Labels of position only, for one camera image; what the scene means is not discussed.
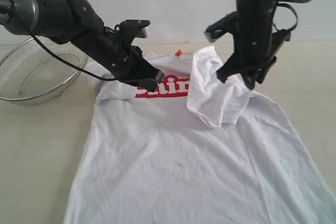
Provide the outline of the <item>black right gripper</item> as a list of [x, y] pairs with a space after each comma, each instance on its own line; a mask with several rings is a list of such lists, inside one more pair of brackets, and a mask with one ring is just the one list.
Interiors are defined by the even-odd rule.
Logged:
[[240, 74], [249, 90], [253, 90], [256, 83], [262, 84], [262, 78], [277, 60], [277, 51], [291, 39], [291, 28], [279, 29], [274, 24], [278, 7], [291, 9], [285, 3], [271, 3], [266, 9], [239, 6], [232, 13], [234, 53], [216, 71], [220, 82]]

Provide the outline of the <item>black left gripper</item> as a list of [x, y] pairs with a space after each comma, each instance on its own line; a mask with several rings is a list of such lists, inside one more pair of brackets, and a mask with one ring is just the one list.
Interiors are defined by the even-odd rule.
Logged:
[[156, 90], [165, 74], [142, 57], [142, 51], [124, 40], [119, 31], [105, 26], [102, 32], [88, 30], [71, 43], [106, 68], [123, 83], [146, 90]]

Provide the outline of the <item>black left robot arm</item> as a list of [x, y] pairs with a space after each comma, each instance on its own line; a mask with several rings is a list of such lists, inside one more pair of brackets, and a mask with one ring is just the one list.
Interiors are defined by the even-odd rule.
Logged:
[[142, 56], [149, 20], [126, 19], [106, 26], [87, 0], [1, 0], [1, 25], [14, 35], [71, 43], [108, 70], [114, 80], [154, 91], [164, 73]]

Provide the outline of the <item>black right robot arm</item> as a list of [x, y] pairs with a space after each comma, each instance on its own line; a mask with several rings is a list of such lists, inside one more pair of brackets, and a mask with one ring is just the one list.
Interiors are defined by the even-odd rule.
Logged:
[[209, 39], [216, 40], [225, 33], [234, 38], [234, 53], [217, 70], [217, 78], [226, 82], [228, 77], [240, 74], [246, 87], [252, 90], [262, 83], [276, 62], [276, 52], [290, 40], [296, 28], [273, 32], [274, 15], [278, 6], [290, 8], [290, 3], [307, 3], [311, 0], [236, 0], [236, 11], [209, 26]]

